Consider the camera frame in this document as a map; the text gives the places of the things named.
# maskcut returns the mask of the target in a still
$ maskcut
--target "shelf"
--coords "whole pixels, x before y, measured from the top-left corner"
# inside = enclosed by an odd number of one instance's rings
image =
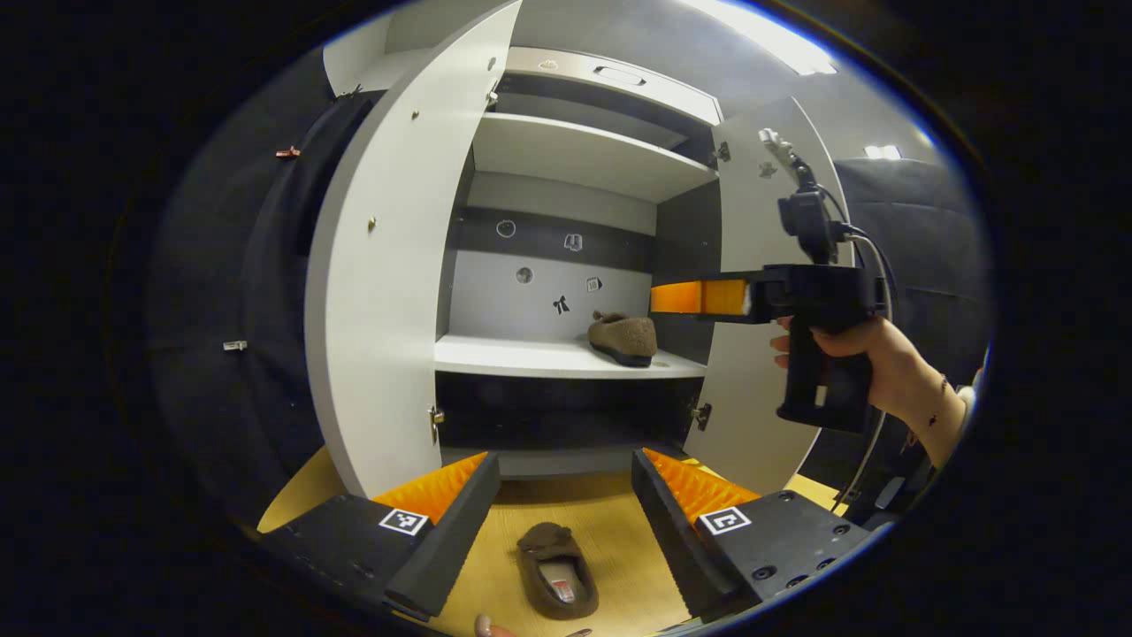
[[[475,170],[578,183],[661,203],[719,178],[702,163],[624,135],[552,119],[483,113]]]
[[[625,368],[594,352],[589,344],[534,343],[446,335],[436,344],[436,370],[490,377],[538,379],[689,379],[707,368],[658,352],[649,368]]]

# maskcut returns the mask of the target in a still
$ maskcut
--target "slipper insole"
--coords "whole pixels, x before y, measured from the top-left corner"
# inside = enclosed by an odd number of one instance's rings
[[[546,580],[555,596],[564,603],[578,601],[585,593],[585,587],[577,578],[574,570],[574,560],[571,558],[555,558],[539,562],[539,575]]]

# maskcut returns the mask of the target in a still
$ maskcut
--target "orange gripper pad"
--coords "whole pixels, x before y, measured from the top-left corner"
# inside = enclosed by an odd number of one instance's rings
[[[374,498],[374,502],[428,516],[435,525],[487,456],[488,453],[484,451],[441,467]]]
[[[687,281],[657,285],[652,289],[649,309],[679,313],[728,313],[743,316],[747,296],[747,282],[743,278],[724,281]]]
[[[715,477],[707,472],[702,472],[663,454],[657,454],[649,448],[642,450],[652,460],[652,466],[657,467],[657,473],[664,480],[664,484],[672,492],[672,497],[676,498],[684,515],[688,518],[688,524],[693,527],[696,525],[696,518],[704,514],[758,499],[757,493]]]

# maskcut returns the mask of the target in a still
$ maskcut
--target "shoe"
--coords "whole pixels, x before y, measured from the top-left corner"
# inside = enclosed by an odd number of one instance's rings
[[[652,318],[629,318],[614,312],[593,312],[590,345],[626,368],[648,368],[657,354],[657,328]]]
[[[543,616],[578,619],[598,610],[598,587],[569,528],[531,527],[518,541],[518,570],[526,599]]]

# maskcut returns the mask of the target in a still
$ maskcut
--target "ceiling light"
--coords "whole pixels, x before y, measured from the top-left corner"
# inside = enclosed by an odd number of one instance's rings
[[[868,158],[900,158],[900,149],[895,146],[865,146]]]
[[[722,0],[680,0],[730,26],[770,51],[798,75],[833,74],[830,55],[805,37],[764,18],[747,7]]]

